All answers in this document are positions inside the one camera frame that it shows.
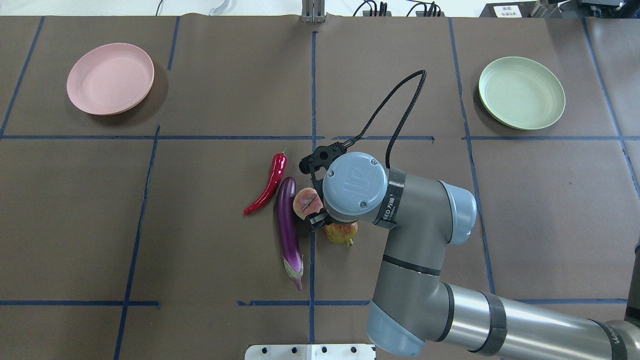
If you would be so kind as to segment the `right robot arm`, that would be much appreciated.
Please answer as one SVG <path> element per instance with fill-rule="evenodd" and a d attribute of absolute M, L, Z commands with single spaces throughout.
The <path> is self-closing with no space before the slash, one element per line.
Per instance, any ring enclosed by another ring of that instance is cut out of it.
<path fill-rule="evenodd" d="M 630 317 L 589 317 L 509 300 L 442 275 L 450 246 L 475 226 L 473 194 L 406 173 L 363 152 L 318 149 L 299 163 L 323 203 L 313 224 L 371 223 L 387 230 L 366 334 L 377 348 L 416 357 L 429 342 L 505 360 L 637 360 Z"/>

